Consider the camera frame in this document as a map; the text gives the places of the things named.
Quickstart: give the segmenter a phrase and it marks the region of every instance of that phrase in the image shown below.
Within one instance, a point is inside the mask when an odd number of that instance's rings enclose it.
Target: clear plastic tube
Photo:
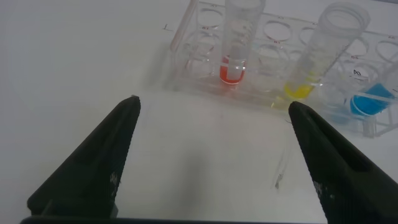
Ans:
[[[375,82],[362,90],[369,95],[395,99],[398,97],[398,62],[391,65]],[[390,102],[355,95],[350,100],[351,112],[370,116],[382,112]]]
[[[306,98],[314,83],[319,82],[369,22],[368,12],[355,4],[330,4],[321,14],[317,28],[285,84],[286,95],[295,100]]]
[[[242,80],[251,42],[265,5],[265,0],[225,1],[226,22],[220,67],[220,78],[223,82],[238,84]]]

